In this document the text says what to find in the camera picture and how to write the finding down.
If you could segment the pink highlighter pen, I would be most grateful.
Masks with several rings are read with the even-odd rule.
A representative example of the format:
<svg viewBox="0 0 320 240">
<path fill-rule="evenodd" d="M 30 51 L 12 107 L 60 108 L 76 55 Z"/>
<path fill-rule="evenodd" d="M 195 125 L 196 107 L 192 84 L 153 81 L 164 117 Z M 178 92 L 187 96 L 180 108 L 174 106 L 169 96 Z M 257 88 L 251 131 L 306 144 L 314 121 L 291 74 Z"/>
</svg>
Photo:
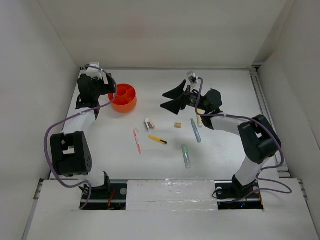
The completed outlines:
<svg viewBox="0 0 320 240">
<path fill-rule="evenodd" d="M 133 130 L 133 135 L 134 135 L 134 139 L 136 142 L 137 150 L 138 150 L 139 154 L 141 155 L 142 149 L 141 149 L 141 145 L 140 145 L 139 139 L 138 139 L 138 132 L 135 129 Z"/>
</svg>

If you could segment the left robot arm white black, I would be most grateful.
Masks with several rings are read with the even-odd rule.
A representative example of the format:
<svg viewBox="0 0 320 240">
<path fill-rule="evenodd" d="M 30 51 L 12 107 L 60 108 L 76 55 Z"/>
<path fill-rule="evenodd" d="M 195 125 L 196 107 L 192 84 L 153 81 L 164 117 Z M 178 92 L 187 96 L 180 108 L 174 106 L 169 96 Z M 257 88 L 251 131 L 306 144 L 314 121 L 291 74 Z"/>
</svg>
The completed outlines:
<svg viewBox="0 0 320 240">
<path fill-rule="evenodd" d="M 79 95 L 72 113 L 79 116 L 68 120 L 61 133 L 50 137 L 53 169 L 58 176 L 79 176 L 88 181 L 95 194 L 104 199 L 112 191 L 110 179 L 93 163 L 86 133 L 100 113 L 100 96 L 114 94 L 116 87 L 113 78 L 102 73 L 81 74 L 77 86 Z"/>
</svg>

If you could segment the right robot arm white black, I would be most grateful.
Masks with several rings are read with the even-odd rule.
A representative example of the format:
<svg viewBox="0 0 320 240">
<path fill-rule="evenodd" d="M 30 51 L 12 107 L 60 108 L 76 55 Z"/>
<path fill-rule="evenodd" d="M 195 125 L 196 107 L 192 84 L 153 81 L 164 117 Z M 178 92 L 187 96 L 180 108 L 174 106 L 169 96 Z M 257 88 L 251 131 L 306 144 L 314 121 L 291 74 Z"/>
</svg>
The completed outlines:
<svg viewBox="0 0 320 240">
<path fill-rule="evenodd" d="M 222 95 L 218 90 L 210 89 L 202 95 L 201 89 L 194 89 L 202 78 L 186 80 L 162 96 L 168 101 L 161 108 L 178 115 L 187 106 L 194 108 L 204 126 L 213 131 L 224 131 L 240 138 L 245 158 L 239 170 L 233 175 L 231 184 L 217 186 L 212 196 L 218 200 L 240 201 L 256 193 L 254 187 L 266 162 L 282 150 L 282 143 L 264 115 L 253 118 L 223 113 Z"/>
</svg>

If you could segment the small tan eraser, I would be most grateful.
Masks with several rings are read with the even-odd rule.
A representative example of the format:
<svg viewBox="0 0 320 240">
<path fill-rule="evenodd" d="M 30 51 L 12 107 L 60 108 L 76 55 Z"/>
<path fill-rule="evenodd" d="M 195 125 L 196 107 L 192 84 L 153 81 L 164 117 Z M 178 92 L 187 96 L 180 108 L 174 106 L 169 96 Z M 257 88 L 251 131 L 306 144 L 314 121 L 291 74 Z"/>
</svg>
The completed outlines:
<svg viewBox="0 0 320 240">
<path fill-rule="evenodd" d="M 180 129 L 180 128 L 182 127 L 182 124 L 181 124 L 181 123 L 176 122 L 176 123 L 175 123 L 175 125 L 174 125 L 174 127 L 175 127 L 175 128 L 179 128 L 179 129 Z"/>
</svg>

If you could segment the yellow capped marker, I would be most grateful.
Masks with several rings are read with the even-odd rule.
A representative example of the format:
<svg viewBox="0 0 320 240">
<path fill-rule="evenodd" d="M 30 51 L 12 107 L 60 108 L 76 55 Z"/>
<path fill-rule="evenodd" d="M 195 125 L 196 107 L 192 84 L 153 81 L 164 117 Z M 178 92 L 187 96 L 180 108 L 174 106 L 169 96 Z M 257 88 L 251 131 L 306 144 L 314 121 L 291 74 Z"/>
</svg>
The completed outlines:
<svg viewBox="0 0 320 240">
<path fill-rule="evenodd" d="M 197 115 L 197 126 L 199 128 L 202 128 L 203 127 L 203 122 L 202 122 L 202 118 L 200 115 Z"/>
</svg>

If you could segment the pink white mini stapler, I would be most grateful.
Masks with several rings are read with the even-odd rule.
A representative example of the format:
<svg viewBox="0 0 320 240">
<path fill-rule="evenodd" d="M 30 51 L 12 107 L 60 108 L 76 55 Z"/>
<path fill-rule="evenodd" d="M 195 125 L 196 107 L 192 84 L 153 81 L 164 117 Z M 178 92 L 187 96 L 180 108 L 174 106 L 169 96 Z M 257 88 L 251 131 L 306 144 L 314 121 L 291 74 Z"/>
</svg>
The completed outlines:
<svg viewBox="0 0 320 240">
<path fill-rule="evenodd" d="M 156 128 L 155 124 L 150 118 L 145 118 L 144 121 L 145 121 L 147 131 L 154 130 Z"/>
</svg>

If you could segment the orange round divided container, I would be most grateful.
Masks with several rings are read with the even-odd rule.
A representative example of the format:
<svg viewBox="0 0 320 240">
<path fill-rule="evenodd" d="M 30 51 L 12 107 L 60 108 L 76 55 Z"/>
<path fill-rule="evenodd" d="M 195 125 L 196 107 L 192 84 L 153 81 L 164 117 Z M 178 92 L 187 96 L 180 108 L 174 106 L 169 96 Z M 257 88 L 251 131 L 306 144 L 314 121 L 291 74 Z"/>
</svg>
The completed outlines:
<svg viewBox="0 0 320 240">
<path fill-rule="evenodd" d="M 137 105 L 137 92 L 133 86 L 126 83 L 117 85 L 117 95 L 111 104 L 113 109 L 122 114 L 131 112 Z"/>
</svg>

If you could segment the yellow utility knife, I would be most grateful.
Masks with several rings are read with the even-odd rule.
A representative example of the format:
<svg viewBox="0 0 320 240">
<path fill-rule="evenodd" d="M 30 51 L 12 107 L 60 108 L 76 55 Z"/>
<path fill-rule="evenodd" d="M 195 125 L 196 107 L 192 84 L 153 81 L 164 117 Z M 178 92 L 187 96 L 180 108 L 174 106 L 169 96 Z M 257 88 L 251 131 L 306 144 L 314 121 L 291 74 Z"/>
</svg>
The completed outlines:
<svg viewBox="0 0 320 240">
<path fill-rule="evenodd" d="M 167 141 L 165 141 L 165 140 L 163 140 L 163 139 L 161 139 L 161 138 L 158 138 L 158 137 L 156 137 L 156 136 L 149 135 L 148 137 L 149 137 L 151 140 L 156 141 L 156 142 L 158 142 L 158 143 L 161 143 L 161 144 L 163 144 L 163 145 L 167 145 L 167 144 L 168 144 Z"/>
</svg>

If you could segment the blue pen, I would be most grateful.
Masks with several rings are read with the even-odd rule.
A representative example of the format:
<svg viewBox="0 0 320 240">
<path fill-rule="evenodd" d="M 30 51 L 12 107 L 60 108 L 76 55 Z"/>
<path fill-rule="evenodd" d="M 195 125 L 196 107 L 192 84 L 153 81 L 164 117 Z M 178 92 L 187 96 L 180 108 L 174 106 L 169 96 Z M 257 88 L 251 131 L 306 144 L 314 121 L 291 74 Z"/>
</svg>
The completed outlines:
<svg viewBox="0 0 320 240">
<path fill-rule="evenodd" d="M 200 133 L 198 131 L 198 128 L 196 126 L 196 123 L 195 123 L 194 119 L 191 118 L 190 122 L 191 122 L 191 126 L 192 126 L 192 129 L 193 129 L 193 132 L 195 134 L 195 138 L 196 138 L 197 142 L 200 143 L 202 141 L 202 139 L 201 139 Z"/>
</svg>

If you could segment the green capped marker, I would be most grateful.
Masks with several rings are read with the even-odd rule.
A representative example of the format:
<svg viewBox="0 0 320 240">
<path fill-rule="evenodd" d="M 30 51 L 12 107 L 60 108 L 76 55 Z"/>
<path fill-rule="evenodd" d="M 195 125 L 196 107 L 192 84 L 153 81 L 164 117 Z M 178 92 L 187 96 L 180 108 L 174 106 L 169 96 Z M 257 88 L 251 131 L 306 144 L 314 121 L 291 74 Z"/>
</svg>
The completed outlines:
<svg viewBox="0 0 320 240">
<path fill-rule="evenodd" d="M 181 149 L 182 149 L 183 159 L 184 159 L 184 163 L 185 163 L 185 168 L 190 169 L 191 168 L 191 161 L 190 161 L 190 157 L 189 157 L 188 147 L 185 144 L 183 144 L 181 146 Z"/>
</svg>

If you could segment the white foam block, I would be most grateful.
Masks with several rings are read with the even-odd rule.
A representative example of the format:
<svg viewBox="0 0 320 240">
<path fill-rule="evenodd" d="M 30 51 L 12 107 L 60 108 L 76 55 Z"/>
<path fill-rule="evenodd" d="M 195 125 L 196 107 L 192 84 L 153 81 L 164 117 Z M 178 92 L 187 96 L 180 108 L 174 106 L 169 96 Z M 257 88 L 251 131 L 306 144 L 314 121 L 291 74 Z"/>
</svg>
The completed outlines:
<svg viewBox="0 0 320 240">
<path fill-rule="evenodd" d="M 212 212 L 218 202 L 212 197 L 213 180 L 130 180 L 127 211 Z"/>
</svg>

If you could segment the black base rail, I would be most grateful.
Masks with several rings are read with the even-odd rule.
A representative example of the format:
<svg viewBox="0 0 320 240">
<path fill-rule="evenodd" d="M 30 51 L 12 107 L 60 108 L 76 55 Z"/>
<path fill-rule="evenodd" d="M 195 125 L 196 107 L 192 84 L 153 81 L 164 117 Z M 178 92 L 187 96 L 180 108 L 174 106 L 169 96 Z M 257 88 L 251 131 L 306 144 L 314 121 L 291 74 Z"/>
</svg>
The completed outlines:
<svg viewBox="0 0 320 240">
<path fill-rule="evenodd" d="M 82 197 L 80 208 L 88 211 L 118 211 L 126 209 L 128 182 L 126 180 L 110 180 L 105 178 L 105 183 L 99 187 L 93 187 L 88 203 L 89 187 L 87 184 L 80 186 Z"/>
</svg>

